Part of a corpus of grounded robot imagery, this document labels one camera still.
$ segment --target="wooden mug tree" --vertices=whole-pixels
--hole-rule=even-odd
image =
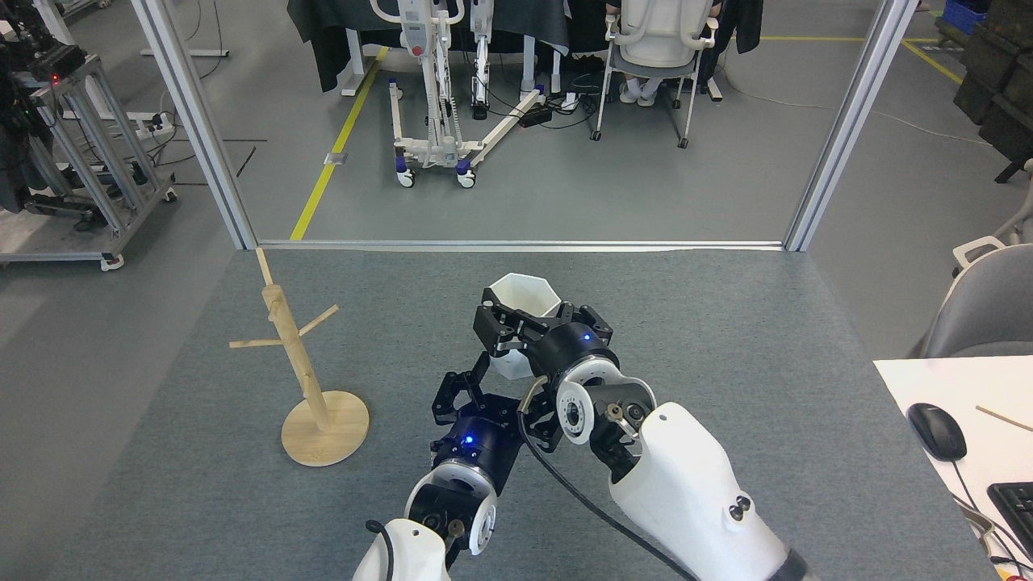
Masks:
[[[283,345],[305,396],[283,422],[283,429],[280,431],[283,449],[295,462],[306,466],[328,466],[340,462],[357,450],[366,439],[366,433],[370,429],[370,414],[363,400],[353,394],[323,392],[319,389],[309,354],[302,343],[305,334],[330,318],[340,307],[332,306],[311,323],[298,329],[283,288],[273,283],[265,252],[261,248],[256,252],[262,278],[265,280],[261,297],[269,307],[269,319],[273,322],[280,338],[230,341],[229,347]]]

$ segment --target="computer mouse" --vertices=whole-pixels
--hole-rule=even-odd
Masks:
[[[968,453],[961,427],[943,409],[932,403],[916,403],[907,408],[907,418],[933,458],[952,462]]]

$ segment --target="wooden stick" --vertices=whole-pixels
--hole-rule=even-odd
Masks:
[[[269,307],[270,320],[276,326],[276,332],[283,341],[283,348],[287,351],[287,359],[294,369],[294,376],[298,377],[302,393],[312,409],[316,426],[319,431],[325,432],[331,428],[330,414],[322,391],[319,389],[319,381],[316,380],[316,373],[312,369],[309,354],[305,350],[302,336],[298,332],[294,316],[290,313],[287,299],[283,296],[283,288],[279,284],[270,284],[261,289],[261,297]]]
[[[304,337],[306,333],[315,329],[317,325],[330,318],[332,314],[336,313],[340,309],[341,307],[334,305],[331,308],[324,310],[322,314],[310,320],[309,324],[306,325],[305,327],[302,327],[302,330],[299,331],[298,334]]]
[[[255,254],[258,255],[258,266],[261,267],[261,277],[265,280],[265,286],[273,284],[273,273],[269,271],[269,263],[265,262],[265,251],[261,248],[255,248]]]
[[[989,415],[993,416],[994,418],[997,418],[998,420],[1007,422],[1007,423],[1011,424],[1012,426],[1016,426],[1016,427],[1020,427],[1020,428],[1022,428],[1024,430],[1029,430],[1029,431],[1033,432],[1033,428],[1027,426],[1026,424],[1021,424],[1021,423],[1015,422],[1014,420],[1012,420],[1010,418],[1005,418],[1004,416],[1001,416],[1000,414],[998,414],[996,411],[991,411],[990,409],[987,409],[985,407],[983,407],[981,405],[976,405],[975,408],[978,409],[979,411],[982,411],[983,414],[989,414]]]
[[[229,348],[239,349],[241,347],[265,347],[269,345],[282,345],[280,339],[244,339],[243,341],[229,341]]]

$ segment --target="gray carpet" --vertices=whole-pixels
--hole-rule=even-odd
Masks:
[[[549,278],[616,329],[623,369],[683,403],[725,446],[760,514],[824,579],[993,579],[838,301],[806,255],[270,252],[323,388],[361,396],[369,438],[306,468],[279,430],[300,390],[268,337],[254,256],[238,253],[53,579],[348,579],[401,516],[444,430],[429,411],[479,344],[480,288],[506,272]],[[488,390],[526,384],[492,376]],[[561,445],[555,461],[604,507],[605,468]],[[582,509],[524,454],[473,579],[671,579]]]

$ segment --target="hexagonal white cup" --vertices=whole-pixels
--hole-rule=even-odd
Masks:
[[[552,316],[563,302],[549,281],[537,276],[509,273],[489,285],[499,302],[511,309],[521,309],[534,316]],[[530,377],[531,364],[524,354],[513,349],[502,357],[492,358],[492,367],[507,379]]]

